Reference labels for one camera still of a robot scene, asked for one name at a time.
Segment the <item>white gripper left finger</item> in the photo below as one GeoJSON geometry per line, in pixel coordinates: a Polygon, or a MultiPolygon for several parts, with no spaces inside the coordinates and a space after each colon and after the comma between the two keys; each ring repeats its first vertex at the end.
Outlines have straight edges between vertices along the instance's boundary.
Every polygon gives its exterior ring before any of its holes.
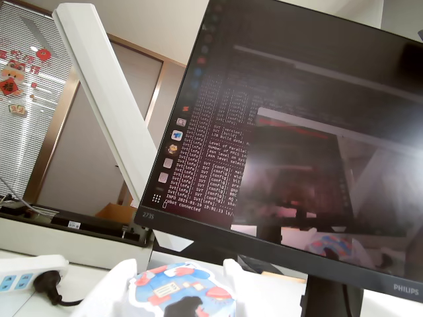
{"type": "Polygon", "coordinates": [[[71,316],[123,316],[129,281],[136,273],[135,259],[120,262],[83,299],[71,316]]]}

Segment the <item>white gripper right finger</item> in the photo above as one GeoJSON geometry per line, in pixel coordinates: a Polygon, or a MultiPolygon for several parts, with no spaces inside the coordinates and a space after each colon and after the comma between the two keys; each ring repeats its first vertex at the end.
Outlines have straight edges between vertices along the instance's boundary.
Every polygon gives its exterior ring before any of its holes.
{"type": "Polygon", "coordinates": [[[225,259],[223,261],[223,274],[226,284],[232,290],[236,302],[236,316],[245,317],[247,315],[247,308],[245,304],[245,290],[246,285],[243,278],[245,272],[242,267],[233,259],[225,259]]]}

